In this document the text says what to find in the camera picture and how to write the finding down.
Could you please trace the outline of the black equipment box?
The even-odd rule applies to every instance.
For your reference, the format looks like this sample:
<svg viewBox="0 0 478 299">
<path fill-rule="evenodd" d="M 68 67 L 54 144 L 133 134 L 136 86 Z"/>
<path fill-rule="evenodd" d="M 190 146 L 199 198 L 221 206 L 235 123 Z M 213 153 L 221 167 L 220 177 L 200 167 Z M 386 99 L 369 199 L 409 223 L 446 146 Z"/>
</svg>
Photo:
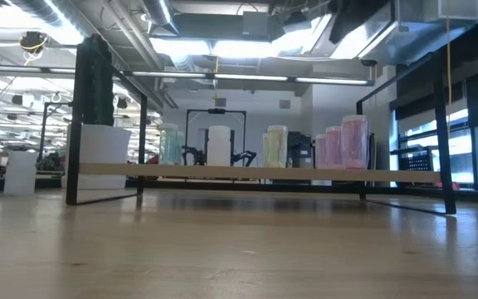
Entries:
<svg viewBox="0 0 478 299">
<path fill-rule="evenodd" d="M 287 159 L 290 168 L 311 168 L 313 166 L 311 136 L 299 131 L 288 133 Z"/>
</svg>

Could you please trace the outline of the pink medicine bottle white cap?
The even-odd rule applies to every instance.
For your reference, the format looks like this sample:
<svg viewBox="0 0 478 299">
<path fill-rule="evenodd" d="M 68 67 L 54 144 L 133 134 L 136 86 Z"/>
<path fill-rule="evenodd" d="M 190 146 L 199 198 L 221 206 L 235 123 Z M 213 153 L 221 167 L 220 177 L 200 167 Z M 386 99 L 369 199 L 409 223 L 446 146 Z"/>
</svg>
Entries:
<svg viewBox="0 0 478 299">
<path fill-rule="evenodd" d="M 342 169 L 341 127 L 331 126 L 326 129 L 326 165 L 329 169 Z"/>
<path fill-rule="evenodd" d="M 347 115 L 342 119 L 341 143 L 345 169 L 368 167 L 368 121 L 364 115 Z"/>
<path fill-rule="evenodd" d="M 316 135 L 315 138 L 315 167 L 326 169 L 326 134 Z"/>
</svg>

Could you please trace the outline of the green cactus plant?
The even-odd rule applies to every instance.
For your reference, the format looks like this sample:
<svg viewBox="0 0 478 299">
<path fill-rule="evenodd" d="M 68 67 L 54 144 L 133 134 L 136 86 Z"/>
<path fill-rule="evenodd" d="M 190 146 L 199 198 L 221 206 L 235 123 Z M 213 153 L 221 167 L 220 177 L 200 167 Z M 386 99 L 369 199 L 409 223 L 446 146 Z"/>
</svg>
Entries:
<svg viewBox="0 0 478 299">
<path fill-rule="evenodd" d="M 91 49 L 86 65 L 90 74 L 85 79 L 83 122 L 87 125 L 114 125 L 112 55 L 107 42 L 98 34 L 84 40 Z"/>
</svg>

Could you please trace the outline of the black perforated cart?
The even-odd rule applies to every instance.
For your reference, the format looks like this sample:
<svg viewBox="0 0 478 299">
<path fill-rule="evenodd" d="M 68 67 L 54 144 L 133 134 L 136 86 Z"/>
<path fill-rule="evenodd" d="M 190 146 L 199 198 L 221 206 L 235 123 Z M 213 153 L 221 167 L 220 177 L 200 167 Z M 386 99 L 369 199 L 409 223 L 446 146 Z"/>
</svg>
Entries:
<svg viewBox="0 0 478 299">
<path fill-rule="evenodd" d="M 437 145 L 413 146 L 406 149 L 395 149 L 390 155 L 398 157 L 398 168 L 407 171 L 433 171 L 432 151 L 438 150 Z"/>
</svg>

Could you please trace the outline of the black background gantry frame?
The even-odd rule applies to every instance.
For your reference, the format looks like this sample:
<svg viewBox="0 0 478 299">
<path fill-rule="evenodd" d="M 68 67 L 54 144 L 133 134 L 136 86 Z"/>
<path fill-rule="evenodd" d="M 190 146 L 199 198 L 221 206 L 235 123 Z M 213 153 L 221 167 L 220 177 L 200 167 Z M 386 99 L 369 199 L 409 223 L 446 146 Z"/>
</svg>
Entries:
<svg viewBox="0 0 478 299">
<path fill-rule="evenodd" d="M 50 106 L 55 106 L 55 108 L 52 111 L 49 111 Z M 44 103 L 44 108 L 43 108 L 43 113 L 42 113 L 42 123 L 41 123 L 41 137 L 40 137 L 40 145 L 39 145 L 39 152 L 38 152 L 38 157 L 37 161 L 41 161 L 43 159 L 43 153 L 45 149 L 45 141 L 46 141 L 46 126 L 47 126 L 47 119 L 59 108 L 62 106 L 68 106 L 72 107 L 73 104 L 71 102 L 66 102 L 66 103 L 56 103 L 56 102 L 45 102 Z"/>
</svg>

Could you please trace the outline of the green background plant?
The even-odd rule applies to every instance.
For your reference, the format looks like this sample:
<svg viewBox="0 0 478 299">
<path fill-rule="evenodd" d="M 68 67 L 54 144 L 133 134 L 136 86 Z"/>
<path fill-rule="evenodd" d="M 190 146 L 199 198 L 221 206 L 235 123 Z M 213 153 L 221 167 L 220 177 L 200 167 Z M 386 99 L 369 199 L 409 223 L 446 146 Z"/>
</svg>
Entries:
<svg viewBox="0 0 478 299">
<path fill-rule="evenodd" d="M 63 166 L 61 157 L 57 152 L 48 154 L 47 156 L 39 159 L 36 164 L 39 171 L 62 171 Z"/>
</svg>

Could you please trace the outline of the teal medicine bottle white cap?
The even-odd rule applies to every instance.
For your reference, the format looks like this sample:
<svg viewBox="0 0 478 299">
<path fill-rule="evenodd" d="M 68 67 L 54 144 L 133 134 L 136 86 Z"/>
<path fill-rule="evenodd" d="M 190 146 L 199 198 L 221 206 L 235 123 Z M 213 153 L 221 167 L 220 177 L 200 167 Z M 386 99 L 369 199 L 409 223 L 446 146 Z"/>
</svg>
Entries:
<svg viewBox="0 0 478 299">
<path fill-rule="evenodd" d="M 178 126 L 163 123 L 159 126 L 159 163 L 176 165 L 178 163 Z"/>
<path fill-rule="evenodd" d="M 177 145 L 176 145 L 176 155 L 177 155 L 177 162 L 179 165 L 183 165 L 183 152 L 184 152 L 184 141 L 185 141 L 185 136 L 184 133 L 181 130 L 177 131 Z"/>
</svg>

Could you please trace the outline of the long linear ceiling lamp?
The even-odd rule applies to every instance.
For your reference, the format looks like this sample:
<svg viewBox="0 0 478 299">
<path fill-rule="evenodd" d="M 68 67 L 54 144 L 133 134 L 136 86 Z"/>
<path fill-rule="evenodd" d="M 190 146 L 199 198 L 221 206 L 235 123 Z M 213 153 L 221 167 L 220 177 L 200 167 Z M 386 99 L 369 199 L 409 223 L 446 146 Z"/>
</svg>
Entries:
<svg viewBox="0 0 478 299">
<path fill-rule="evenodd" d="M 204 79 L 204 80 L 229 80 L 229 81 L 269 81 L 297 84 L 320 84 L 341 86 L 373 86 L 374 81 L 362 79 L 345 79 L 334 77 L 300 77 L 300 76 L 272 76 L 249 75 L 230 73 L 197 73 L 177 71 L 122 71 L 126 76 L 142 76 L 173 79 Z"/>
</svg>

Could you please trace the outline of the silver ceiling duct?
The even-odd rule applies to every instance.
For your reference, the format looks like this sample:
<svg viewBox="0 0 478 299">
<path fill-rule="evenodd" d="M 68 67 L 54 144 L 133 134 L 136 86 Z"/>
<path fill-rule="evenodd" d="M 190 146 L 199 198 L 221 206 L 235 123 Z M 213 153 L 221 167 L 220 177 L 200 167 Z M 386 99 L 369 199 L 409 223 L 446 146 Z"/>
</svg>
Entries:
<svg viewBox="0 0 478 299">
<path fill-rule="evenodd" d="M 148 34 L 159 27 L 175 36 L 179 34 L 173 20 L 173 6 L 169 0 L 141 0 L 141 3 L 149 23 Z"/>
</svg>

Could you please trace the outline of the black frame wooden shelf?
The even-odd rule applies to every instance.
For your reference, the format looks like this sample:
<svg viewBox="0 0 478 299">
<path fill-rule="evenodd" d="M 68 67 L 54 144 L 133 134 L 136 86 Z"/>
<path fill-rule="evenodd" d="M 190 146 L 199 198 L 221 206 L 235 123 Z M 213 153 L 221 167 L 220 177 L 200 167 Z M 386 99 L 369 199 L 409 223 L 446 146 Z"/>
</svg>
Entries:
<svg viewBox="0 0 478 299">
<path fill-rule="evenodd" d="M 404 183 L 440 183 L 444 210 L 442 215 L 456 214 L 456 200 L 451 180 L 451 161 L 449 154 L 446 105 L 442 90 L 441 71 L 435 71 L 435 112 L 437 118 L 438 149 L 440 151 L 440 172 L 407 170 L 364 170 L 364 169 L 275 169 L 232 166 L 167 166 L 151 165 L 144 162 L 139 154 L 137 164 L 97 164 L 80 161 L 80 142 L 82 116 L 85 107 L 85 81 L 92 77 L 90 61 L 103 56 L 86 44 L 77 46 L 74 100 L 72 103 L 72 121 L 70 129 L 70 155 L 68 179 L 66 183 L 66 205 L 76 206 L 78 200 L 78 180 L 81 174 L 134 175 L 139 178 L 137 193 L 144 191 L 144 179 L 154 176 L 228 178 L 228 179 L 313 179 L 360 182 L 404 182 Z"/>
</svg>

